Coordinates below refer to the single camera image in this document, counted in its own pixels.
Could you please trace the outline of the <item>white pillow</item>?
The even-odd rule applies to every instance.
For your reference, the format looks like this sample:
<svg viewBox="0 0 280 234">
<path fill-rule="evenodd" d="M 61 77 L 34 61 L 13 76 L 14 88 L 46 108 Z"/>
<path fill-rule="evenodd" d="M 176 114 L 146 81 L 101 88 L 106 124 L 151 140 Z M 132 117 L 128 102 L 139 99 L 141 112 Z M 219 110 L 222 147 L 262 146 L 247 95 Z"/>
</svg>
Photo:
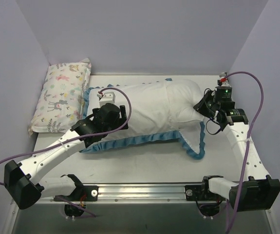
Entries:
<svg viewBox="0 0 280 234">
<path fill-rule="evenodd" d="M 166 82 L 170 116 L 177 129 L 187 128 L 204 120 L 194 109 L 202 98 L 200 87 L 188 79 Z"/>
</svg>

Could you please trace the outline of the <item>blue houndstooth pillowcase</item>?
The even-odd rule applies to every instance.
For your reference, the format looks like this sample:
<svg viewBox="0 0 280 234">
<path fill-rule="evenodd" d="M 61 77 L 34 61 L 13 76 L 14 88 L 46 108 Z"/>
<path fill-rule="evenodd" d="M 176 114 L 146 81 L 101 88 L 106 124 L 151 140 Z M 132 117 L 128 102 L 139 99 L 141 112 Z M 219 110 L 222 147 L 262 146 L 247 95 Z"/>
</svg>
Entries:
<svg viewBox="0 0 280 234">
<path fill-rule="evenodd" d="M 109 134 L 83 153 L 92 154 L 109 149 L 123 148 L 154 141 L 178 140 L 193 159 L 205 156 L 204 120 L 183 129 L 177 129 L 170 116 L 166 79 L 153 83 L 118 86 L 115 104 L 131 110 L 128 129 Z"/>
</svg>

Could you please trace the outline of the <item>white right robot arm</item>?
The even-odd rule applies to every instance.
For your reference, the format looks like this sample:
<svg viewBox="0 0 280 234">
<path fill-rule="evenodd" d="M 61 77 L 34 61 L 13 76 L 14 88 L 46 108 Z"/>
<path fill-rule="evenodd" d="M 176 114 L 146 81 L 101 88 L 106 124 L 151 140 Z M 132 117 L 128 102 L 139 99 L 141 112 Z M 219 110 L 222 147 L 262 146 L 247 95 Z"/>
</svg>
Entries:
<svg viewBox="0 0 280 234">
<path fill-rule="evenodd" d="M 237 109 L 230 86 L 205 89 L 203 98 L 194 106 L 201 115 L 219 125 L 233 154 L 241 165 L 239 182 L 220 175 L 204 176 L 200 194 L 205 199 L 218 195 L 238 211 L 269 210 L 280 193 L 280 181 L 266 170 L 251 138 L 252 124 L 243 109 Z"/>
</svg>

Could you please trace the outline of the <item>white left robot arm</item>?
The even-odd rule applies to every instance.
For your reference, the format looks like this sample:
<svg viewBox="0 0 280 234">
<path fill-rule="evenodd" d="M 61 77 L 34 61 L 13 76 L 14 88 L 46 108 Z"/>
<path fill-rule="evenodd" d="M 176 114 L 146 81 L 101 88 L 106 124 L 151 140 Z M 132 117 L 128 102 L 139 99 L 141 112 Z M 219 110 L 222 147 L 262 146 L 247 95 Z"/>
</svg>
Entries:
<svg viewBox="0 0 280 234">
<path fill-rule="evenodd" d="M 73 174 L 44 179 L 53 168 L 108 134 L 128 128 L 131 110 L 124 105 L 107 103 L 93 109 L 49 147 L 32 153 L 19 163 L 14 160 L 4 167 L 4 186 L 21 210 L 45 197 L 78 200 L 86 195 L 83 183 Z"/>
</svg>

